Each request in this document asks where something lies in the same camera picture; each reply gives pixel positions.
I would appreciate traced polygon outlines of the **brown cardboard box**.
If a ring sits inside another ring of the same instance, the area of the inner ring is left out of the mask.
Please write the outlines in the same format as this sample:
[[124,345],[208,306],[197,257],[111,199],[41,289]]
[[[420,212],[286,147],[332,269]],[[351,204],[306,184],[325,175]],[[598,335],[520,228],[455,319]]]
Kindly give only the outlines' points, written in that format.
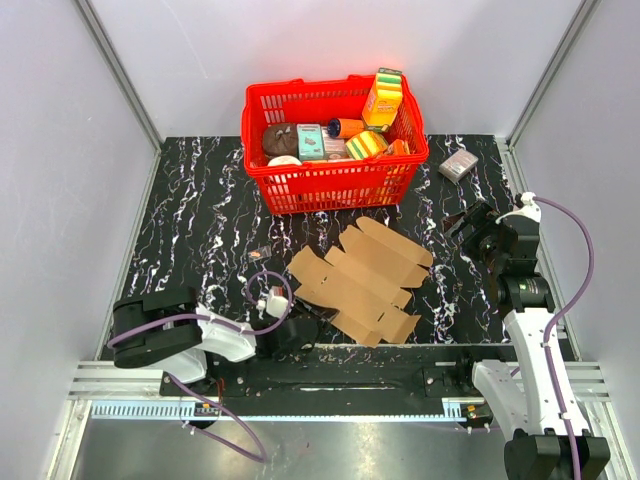
[[405,343],[420,317],[404,308],[428,276],[431,252],[369,217],[339,240],[322,258],[309,246],[294,255],[288,271],[300,283],[296,297],[335,309],[331,324],[360,345]]

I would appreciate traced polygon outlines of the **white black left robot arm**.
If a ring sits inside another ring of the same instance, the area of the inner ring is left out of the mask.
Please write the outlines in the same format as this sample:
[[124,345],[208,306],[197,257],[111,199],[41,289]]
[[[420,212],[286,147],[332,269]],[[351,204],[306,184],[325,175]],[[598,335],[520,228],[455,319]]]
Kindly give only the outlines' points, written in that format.
[[116,367],[161,369],[201,396],[215,387],[214,358],[242,363],[306,352],[337,315],[332,308],[289,302],[282,286],[271,287],[257,309],[268,321],[264,326],[214,313],[192,287],[123,298],[113,306],[107,347]]

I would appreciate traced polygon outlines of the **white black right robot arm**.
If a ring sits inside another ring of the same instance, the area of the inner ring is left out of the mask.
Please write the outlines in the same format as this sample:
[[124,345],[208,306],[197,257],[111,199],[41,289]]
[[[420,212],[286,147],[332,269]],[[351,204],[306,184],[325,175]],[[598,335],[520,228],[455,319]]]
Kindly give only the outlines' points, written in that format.
[[454,375],[468,396],[481,394],[504,438],[510,479],[596,479],[611,459],[606,438],[591,432],[574,392],[558,340],[558,309],[548,281],[537,272],[541,204],[532,192],[517,195],[499,213],[478,201],[445,218],[443,231],[461,237],[465,256],[484,264],[493,297],[518,365],[470,361]]

